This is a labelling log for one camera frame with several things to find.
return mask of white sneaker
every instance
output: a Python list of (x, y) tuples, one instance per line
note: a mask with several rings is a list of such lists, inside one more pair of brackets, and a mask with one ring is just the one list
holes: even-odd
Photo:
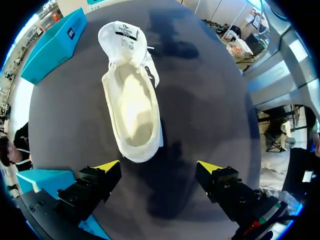
[(146, 36), (136, 26), (115, 21), (99, 30), (98, 41), (109, 58), (102, 84), (116, 143), (124, 157), (143, 163), (163, 146), (154, 89), (159, 75)]

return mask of cable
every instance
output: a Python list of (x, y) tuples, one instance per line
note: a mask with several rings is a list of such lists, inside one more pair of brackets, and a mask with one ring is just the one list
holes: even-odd
[(241, 61), (241, 62), (236, 62), (236, 64), (253, 64), (253, 61)]
[(218, 10), (220, 4), (221, 4), (222, 0), (220, 0), (218, 6), (216, 7), (216, 9), (214, 10), (213, 14), (212, 14), (212, 17), (210, 18), (210, 21), (212, 22), (212, 19), (214, 18), (214, 15), (216, 14), (216, 11)]
[(259, 20), (259, 24), (258, 24), (258, 36), (260, 35), (260, 24), (261, 24), (261, 20), (264, 14), (264, 7), (263, 7), (263, 3), (262, 0), (260, 0), (260, 4), (261, 4), (261, 15), (260, 15), (260, 20)]
[(302, 217), (299, 215), (287, 215), (287, 216), (280, 216), (277, 217), (275, 219), (266, 221), (265, 223), (261, 224), (260, 226), (256, 227), (255, 229), (252, 230), (252, 232), (256, 232), (258, 231), (260, 228), (269, 228), (272, 224), (275, 224), (277, 222), (281, 222), (281, 221), (287, 221), (287, 220), (301, 220)]

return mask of cyan box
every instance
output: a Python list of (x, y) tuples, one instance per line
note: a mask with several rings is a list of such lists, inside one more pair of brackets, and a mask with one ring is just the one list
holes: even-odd
[[(23, 194), (43, 189), (55, 199), (58, 199), (58, 189), (64, 190), (75, 183), (70, 170), (32, 169), (17, 172), (16, 177)], [(78, 227), (101, 238), (111, 239), (92, 214), (86, 221), (81, 221)]]
[(48, 73), (74, 54), (87, 18), (82, 8), (70, 13), (46, 31), (30, 53), (21, 77), (38, 84)]

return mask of table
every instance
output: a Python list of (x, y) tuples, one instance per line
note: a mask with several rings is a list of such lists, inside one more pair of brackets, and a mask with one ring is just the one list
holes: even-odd
[[(93, 212), (114, 240), (227, 239), (238, 225), (195, 180), (197, 160), (232, 166), (259, 186), (255, 109), (218, 37), (173, 0), (127, 1), (86, 15), (74, 55), (34, 86), (29, 142), (36, 169), (72, 169), (120, 160), (122, 179)], [(97, 34), (112, 21), (139, 26), (159, 73), (164, 147), (145, 163), (124, 159), (101, 83), (108, 57)]]

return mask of wall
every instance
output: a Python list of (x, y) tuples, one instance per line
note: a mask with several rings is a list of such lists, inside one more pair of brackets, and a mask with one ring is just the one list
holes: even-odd
[(64, 17), (79, 8), (83, 9), (84, 14), (88, 13), (87, 0), (56, 0), (56, 2)]
[[(183, 5), (191, 9), (193, 12), (196, 10), (199, 0), (184, 0)], [(201, 19), (211, 20), (215, 10), (215, 14), (212, 21), (218, 24), (232, 24), (236, 19), (241, 9), (247, 4), (246, 0), (222, 0), (219, 5), (220, 0), (201, 0), (199, 8), (196, 14)], [(250, 13), (253, 6), (249, 3), (242, 14), (239, 16), (238, 20), (235, 22), (236, 26), (239, 26)]]
[[(129, 0), (105, 0), (104, 2), (100, 3), (100, 7), (105, 7), (125, 1)], [(58, 7), (64, 17), (79, 8), (83, 9), (84, 14), (87, 14), (89, 12), (87, 0), (56, 0), (56, 2), (58, 3)]]

